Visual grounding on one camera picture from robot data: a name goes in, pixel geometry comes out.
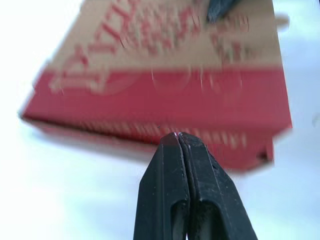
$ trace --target white surface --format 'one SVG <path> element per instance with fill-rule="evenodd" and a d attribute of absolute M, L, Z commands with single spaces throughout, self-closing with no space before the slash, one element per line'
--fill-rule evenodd
<path fill-rule="evenodd" d="M 17 110 L 81 0 L 0 2 L 0 239 L 129 240 L 139 181 L 152 154 L 43 135 Z M 234 178 L 260 240 L 320 239 L 320 6 L 275 0 L 294 130 L 275 166 Z"/>

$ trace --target cardboard box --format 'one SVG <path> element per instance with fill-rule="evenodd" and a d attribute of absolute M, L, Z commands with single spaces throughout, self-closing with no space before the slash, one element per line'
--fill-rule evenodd
<path fill-rule="evenodd" d="M 207 5 L 86 0 L 21 117 L 153 144 L 191 133 L 229 169 L 271 161 L 291 128 L 272 0 L 216 24 Z"/>

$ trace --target white background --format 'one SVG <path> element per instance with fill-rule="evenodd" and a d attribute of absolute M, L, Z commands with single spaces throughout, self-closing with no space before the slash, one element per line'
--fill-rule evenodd
<path fill-rule="evenodd" d="M 130 240 L 138 184 L 152 157 L 46 136 L 17 111 L 81 0 L 0 1 L 0 239 Z M 275 165 L 233 176 L 260 240 L 320 239 L 320 5 L 274 0 L 294 129 Z"/>

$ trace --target red cardboard box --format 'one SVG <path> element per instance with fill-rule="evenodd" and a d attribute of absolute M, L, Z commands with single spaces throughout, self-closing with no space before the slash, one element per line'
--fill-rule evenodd
<path fill-rule="evenodd" d="M 216 24 L 207 5 L 85 1 L 21 117 L 154 144 L 191 133 L 229 169 L 271 161 L 291 127 L 272 0 Z"/>

